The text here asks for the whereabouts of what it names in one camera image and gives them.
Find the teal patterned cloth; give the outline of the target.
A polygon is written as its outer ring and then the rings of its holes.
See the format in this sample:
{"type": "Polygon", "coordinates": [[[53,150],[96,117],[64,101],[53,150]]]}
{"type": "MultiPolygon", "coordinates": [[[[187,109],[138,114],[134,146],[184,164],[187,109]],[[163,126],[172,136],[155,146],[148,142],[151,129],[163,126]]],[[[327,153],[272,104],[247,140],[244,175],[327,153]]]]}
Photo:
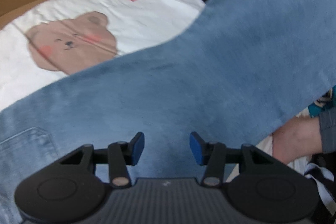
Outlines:
{"type": "Polygon", "coordinates": [[[316,117],[319,116],[320,113],[330,110],[333,107],[335,107],[335,86],[308,106],[309,115],[316,117]]]}

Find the cream bear print bedsheet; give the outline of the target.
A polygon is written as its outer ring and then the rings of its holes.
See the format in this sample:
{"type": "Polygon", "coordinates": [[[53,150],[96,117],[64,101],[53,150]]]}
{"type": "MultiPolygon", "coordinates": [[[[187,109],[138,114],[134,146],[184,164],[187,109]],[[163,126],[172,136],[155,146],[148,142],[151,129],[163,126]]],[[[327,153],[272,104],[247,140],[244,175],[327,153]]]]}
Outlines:
{"type": "Polygon", "coordinates": [[[170,40],[202,0],[48,0],[1,29],[1,108],[73,73],[170,40]]]}

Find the light blue denim shorts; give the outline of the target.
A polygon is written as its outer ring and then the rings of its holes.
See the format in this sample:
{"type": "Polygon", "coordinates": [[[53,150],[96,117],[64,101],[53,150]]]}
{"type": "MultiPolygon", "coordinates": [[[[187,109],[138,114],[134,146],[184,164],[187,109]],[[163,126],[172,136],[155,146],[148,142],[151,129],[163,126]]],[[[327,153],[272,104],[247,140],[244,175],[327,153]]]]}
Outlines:
{"type": "Polygon", "coordinates": [[[208,0],[167,43],[65,77],[1,111],[1,223],[17,185],[83,144],[141,131],[131,176],[201,176],[198,132],[257,144],[335,85],[335,0],[208,0]]]}

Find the person leg grey trouser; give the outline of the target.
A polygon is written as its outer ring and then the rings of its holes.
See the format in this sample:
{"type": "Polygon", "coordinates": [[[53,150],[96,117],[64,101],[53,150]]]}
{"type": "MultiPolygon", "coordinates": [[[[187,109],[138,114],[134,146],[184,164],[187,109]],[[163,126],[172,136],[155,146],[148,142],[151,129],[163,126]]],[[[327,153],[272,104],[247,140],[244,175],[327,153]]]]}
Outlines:
{"type": "Polygon", "coordinates": [[[284,164],[332,152],[335,152],[335,108],[314,118],[294,117],[273,133],[272,155],[284,164]]]}

